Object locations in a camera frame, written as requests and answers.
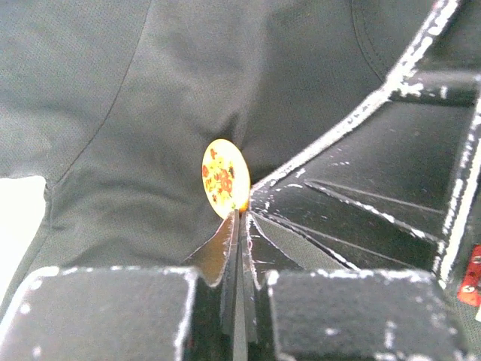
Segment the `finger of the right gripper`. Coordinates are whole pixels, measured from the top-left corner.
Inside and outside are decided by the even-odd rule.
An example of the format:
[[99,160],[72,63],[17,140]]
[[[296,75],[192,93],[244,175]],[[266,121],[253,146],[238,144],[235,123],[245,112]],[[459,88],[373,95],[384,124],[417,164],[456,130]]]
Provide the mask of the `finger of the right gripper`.
[[480,3],[332,1],[320,137],[252,190],[266,223],[350,269],[461,280],[480,219]]

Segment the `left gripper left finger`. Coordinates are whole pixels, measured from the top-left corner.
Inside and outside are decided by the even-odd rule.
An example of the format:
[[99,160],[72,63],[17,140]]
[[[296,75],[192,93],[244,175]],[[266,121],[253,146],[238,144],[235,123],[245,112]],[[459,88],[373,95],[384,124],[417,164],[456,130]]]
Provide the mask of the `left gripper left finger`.
[[231,212],[179,267],[44,267],[1,322],[3,360],[230,360],[237,236]]

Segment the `orange round brooch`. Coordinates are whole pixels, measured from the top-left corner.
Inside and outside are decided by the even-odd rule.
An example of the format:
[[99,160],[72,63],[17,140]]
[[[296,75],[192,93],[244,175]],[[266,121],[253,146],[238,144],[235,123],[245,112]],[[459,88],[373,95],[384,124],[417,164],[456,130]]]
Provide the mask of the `orange round brooch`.
[[212,141],[204,152],[201,179],[214,212],[225,219],[243,212],[250,198],[250,173],[240,150],[226,139]]

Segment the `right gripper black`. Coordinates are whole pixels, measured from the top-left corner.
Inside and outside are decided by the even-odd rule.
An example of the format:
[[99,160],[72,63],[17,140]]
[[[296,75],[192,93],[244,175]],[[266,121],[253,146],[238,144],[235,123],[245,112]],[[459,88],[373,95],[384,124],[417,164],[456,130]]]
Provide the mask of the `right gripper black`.
[[477,308],[475,321],[480,322],[480,244],[473,247],[457,297]]

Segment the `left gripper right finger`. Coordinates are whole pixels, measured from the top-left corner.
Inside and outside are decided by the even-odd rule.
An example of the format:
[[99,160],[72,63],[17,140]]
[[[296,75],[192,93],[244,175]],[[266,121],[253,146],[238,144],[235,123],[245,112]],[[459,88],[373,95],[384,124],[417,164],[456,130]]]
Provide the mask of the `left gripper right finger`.
[[417,270],[305,270],[241,219],[250,360],[467,360],[435,278]]

